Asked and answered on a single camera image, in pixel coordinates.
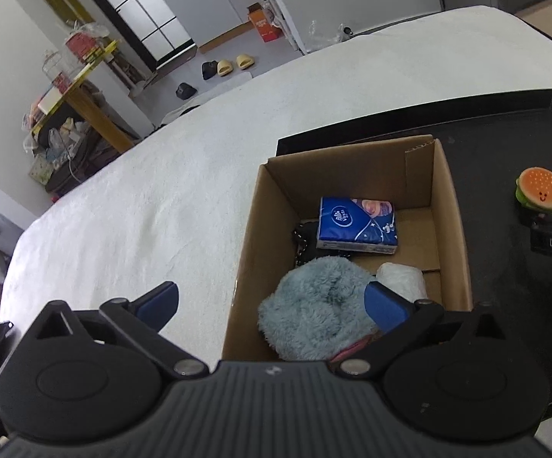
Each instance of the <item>metal screw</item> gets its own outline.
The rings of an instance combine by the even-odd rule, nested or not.
[[[196,376],[203,370],[204,364],[201,363],[199,360],[192,360],[191,358],[177,361],[174,365],[174,372],[186,377]]]
[[[351,358],[349,360],[344,360],[339,367],[350,376],[360,376],[369,372],[371,365],[360,358]]]

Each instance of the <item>ribbed gray panel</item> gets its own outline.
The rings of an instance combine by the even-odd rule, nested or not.
[[[546,458],[534,439],[471,448],[415,432],[369,383],[323,363],[222,362],[173,386],[155,413],[111,440],[49,447],[12,439],[0,458]]]

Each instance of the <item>orange box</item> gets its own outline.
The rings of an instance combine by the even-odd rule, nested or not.
[[[261,38],[265,42],[273,41],[282,34],[282,30],[278,27],[272,26],[265,16],[265,11],[260,4],[255,3],[248,7],[248,18],[253,23]]]

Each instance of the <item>white cloth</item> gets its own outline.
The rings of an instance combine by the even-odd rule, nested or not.
[[[552,88],[552,41],[486,7],[404,22],[287,63],[164,127],[34,222],[15,250],[0,319],[24,331],[48,300],[96,308],[173,280],[180,308],[162,333],[214,365],[257,167],[279,138],[533,88]]]

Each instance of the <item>tissue pack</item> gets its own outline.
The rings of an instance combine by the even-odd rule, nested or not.
[[[392,255],[397,250],[393,205],[358,198],[321,198],[316,247]]]

